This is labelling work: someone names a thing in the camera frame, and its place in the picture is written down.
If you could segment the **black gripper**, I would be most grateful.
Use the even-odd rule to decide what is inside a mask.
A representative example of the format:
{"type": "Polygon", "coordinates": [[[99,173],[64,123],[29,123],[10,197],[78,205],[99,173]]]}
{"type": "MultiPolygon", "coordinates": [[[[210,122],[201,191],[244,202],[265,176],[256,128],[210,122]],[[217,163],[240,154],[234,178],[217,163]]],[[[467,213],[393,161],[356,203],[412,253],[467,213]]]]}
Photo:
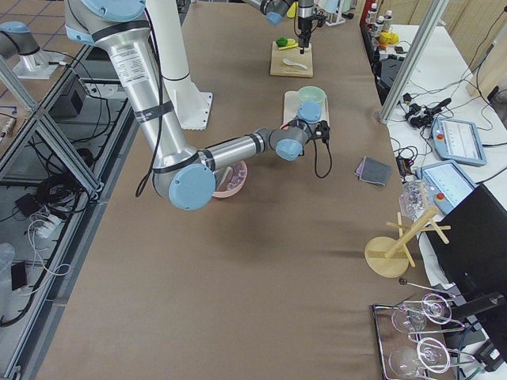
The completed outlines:
{"type": "Polygon", "coordinates": [[[312,17],[297,17],[298,33],[298,44],[309,44],[311,39],[311,33],[313,29],[312,17]]]}
{"type": "Polygon", "coordinates": [[[325,120],[321,120],[315,124],[314,138],[320,139],[323,143],[330,141],[330,127],[325,120]]]}

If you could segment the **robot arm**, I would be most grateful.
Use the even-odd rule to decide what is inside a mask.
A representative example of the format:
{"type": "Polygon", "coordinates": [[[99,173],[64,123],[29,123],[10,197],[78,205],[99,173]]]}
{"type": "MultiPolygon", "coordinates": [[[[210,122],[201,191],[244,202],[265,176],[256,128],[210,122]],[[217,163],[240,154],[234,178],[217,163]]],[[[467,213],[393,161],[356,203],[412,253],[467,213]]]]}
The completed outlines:
{"type": "MultiPolygon", "coordinates": [[[[286,0],[245,0],[244,3],[259,10],[265,15],[266,20],[271,25],[281,23],[283,17],[287,14],[295,1],[286,0]]],[[[308,48],[311,40],[313,22],[316,19],[314,13],[314,2],[312,0],[299,0],[296,12],[298,44],[301,48],[308,48]]]]}
{"type": "Polygon", "coordinates": [[[206,126],[212,96],[190,77],[176,2],[80,0],[64,9],[68,38],[108,54],[153,152],[144,179],[175,207],[206,205],[223,168],[266,151],[294,161],[311,140],[329,140],[320,106],[307,101],[282,127],[197,149],[184,132],[206,126]]]}

